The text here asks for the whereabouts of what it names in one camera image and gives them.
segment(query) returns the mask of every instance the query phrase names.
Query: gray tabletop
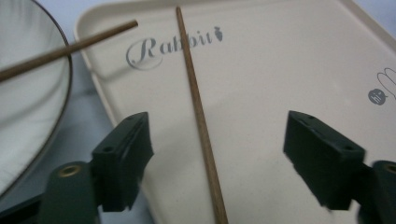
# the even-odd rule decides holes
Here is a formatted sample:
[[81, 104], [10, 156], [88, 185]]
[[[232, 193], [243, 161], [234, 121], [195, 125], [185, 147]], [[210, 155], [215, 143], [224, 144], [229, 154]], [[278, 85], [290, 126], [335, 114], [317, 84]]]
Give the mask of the gray tabletop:
[[[79, 16], [90, 7], [112, 0], [37, 0], [55, 18], [68, 41], [73, 43]], [[391, 35], [396, 37], [396, 1], [356, 0]], [[54, 168], [69, 161], [90, 161], [92, 150], [112, 130], [109, 118], [93, 86], [81, 54], [73, 55], [73, 83], [69, 102], [58, 132], [40, 163], [0, 202], [0, 211], [44, 191]], [[131, 211], [101, 214], [103, 223], [153, 223], [142, 194]]]

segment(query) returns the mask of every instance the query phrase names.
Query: wooden chopstick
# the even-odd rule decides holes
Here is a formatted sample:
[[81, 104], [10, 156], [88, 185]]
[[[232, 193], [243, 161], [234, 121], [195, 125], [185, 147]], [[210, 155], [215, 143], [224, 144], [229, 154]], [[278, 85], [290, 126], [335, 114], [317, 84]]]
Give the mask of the wooden chopstick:
[[15, 76], [20, 75], [24, 72], [27, 72], [34, 68], [37, 68], [43, 64], [50, 63], [50, 62], [57, 60], [59, 58], [62, 58], [64, 56], [68, 56], [68, 55], [72, 54], [73, 52], [87, 48], [88, 46], [96, 44], [97, 42], [107, 39], [113, 35], [117, 35], [121, 32], [124, 32], [131, 28], [134, 28], [137, 25], [138, 25], [137, 21], [130, 21], [123, 25], [112, 28], [110, 30], [104, 31], [101, 34], [94, 35], [94, 36], [88, 37], [86, 39], [83, 39], [73, 45], [69, 45], [69, 46], [67, 46], [65, 48], [61, 48], [61, 49], [56, 49], [50, 53], [46, 53], [44, 55], [38, 56], [38, 57], [33, 58], [32, 60], [29, 60], [27, 62], [23, 62], [23, 63], [15, 65], [15, 66], [12, 66], [12, 67], [0, 72], [0, 82], [3, 82], [9, 78], [15, 77]]
[[198, 83], [195, 76], [194, 66], [190, 52], [189, 40], [187, 39], [186, 28], [184, 26], [183, 16], [180, 7], [176, 8], [178, 29], [180, 31], [181, 45], [183, 48], [184, 59], [187, 66], [187, 72], [190, 82], [192, 103], [194, 106], [195, 118], [198, 125], [198, 132], [201, 140], [201, 147], [204, 154], [206, 174], [209, 181], [210, 194], [212, 198], [213, 209], [215, 212], [216, 223], [228, 223], [227, 213], [221, 194], [219, 176], [216, 169], [215, 158], [213, 156], [212, 146], [210, 144], [209, 132], [207, 130], [204, 109], [202, 107], [201, 96], [198, 89]]

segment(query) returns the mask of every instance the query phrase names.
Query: beige tray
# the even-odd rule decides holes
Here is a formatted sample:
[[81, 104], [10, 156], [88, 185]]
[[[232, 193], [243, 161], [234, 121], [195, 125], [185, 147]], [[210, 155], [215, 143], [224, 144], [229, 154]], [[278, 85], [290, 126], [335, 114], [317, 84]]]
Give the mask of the beige tray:
[[[356, 204], [352, 212], [320, 207], [282, 152], [288, 111], [297, 110], [366, 148], [368, 164], [396, 161], [396, 42], [353, 2], [102, 5], [80, 18], [76, 36], [139, 21], [83, 55], [114, 125], [149, 112], [155, 156], [142, 189], [156, 223], [214, 223], [177, 4], [230, 223], [356, 223]], [[385, 103], [372, 90], [384, 92]]]

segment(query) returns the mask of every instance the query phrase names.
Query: logo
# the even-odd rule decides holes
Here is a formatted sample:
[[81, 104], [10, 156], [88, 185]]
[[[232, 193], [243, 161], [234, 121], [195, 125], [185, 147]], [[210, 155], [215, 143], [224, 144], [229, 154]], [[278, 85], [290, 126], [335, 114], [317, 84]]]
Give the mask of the logo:
[[[208, 46], [214, 42], [221, 42], [223, 33], [220, 27], [202, 34], [200, 31], [193, 35], [187, 34], [190, 48]], [[140, 71], [147, 71], [158, 67], [163, 63], [163, 57], [167, 54], [183, 50], [181, 40], [176, 35], [169, 41], [159, 43], [156, 38], [149, 37], [134, 42], [126, 51], [126, 62]]]
[[[383, 73], [377, 73], [376, 78], [379, 84], [396, 100], [396, 72], [391, 68], [385, 68]], [[369, 100], [375, 105], [383, 105], [387, 100], [387, 95], [380, 89], [369, 91]]]

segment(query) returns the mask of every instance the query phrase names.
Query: plate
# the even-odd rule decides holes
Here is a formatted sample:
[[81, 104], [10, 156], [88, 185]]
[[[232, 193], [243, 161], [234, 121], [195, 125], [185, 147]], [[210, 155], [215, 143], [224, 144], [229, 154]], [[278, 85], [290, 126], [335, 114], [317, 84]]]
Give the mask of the plate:
[[351, 211], [320, 207], [283, 153], [295, 110], [365, 148], [367, 164], [396, 161], [396, 42], [353, 1], [101, 5], [79, 19], [77, 39], [139, 22], [83, 56], [114, 125], [149, 113], [155, 154], [141, 187], [156, 223], [215, 223], [177, 5], [230, 223], [356, 223], [355, 203]]
[[[67, 45], [37, 2], [0, 1], [0, 70]], [[0, 83], [0, 194], [43, 154], [64, 111], [72, 77], [62, 58]]]

